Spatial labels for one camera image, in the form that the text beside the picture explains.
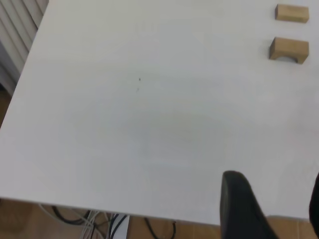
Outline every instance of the white radiator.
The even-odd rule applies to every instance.
[[[0,44],[7,53],[0,55],[0,69],[6,72],[0,71],[0,84],[9,93],[14,92],[14,71],[21,73],[47,5],[48,0],[0,0]]]

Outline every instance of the wooden floor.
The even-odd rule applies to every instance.
[[[9,102],[10,97],[0,91],[0,126]],[[268,221],[280,239],[317,238],[308,222],[278,217],[268,218]],[[159,238],[171,237],[171,221],[150,219],[150,223]],[[14,233],[8,232],[10,225],[14,225],[10,228]],[[50,218],[38,205],[3,200],[0,202],[0,239],[78,239],[81,231],[82,228],[65,225]],[[219,226],[176,224],[175,239],[219,238]],[[143,218],[131,217],[127,239],[153,239]]]

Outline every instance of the table surface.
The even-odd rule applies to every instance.
[[[218,224],[238,170],[266,215],[307,218],[318,22],[316,0],[51,0],[0,130],[0,197]],[[305,63],[269,60],[275,36],[309,41]]]

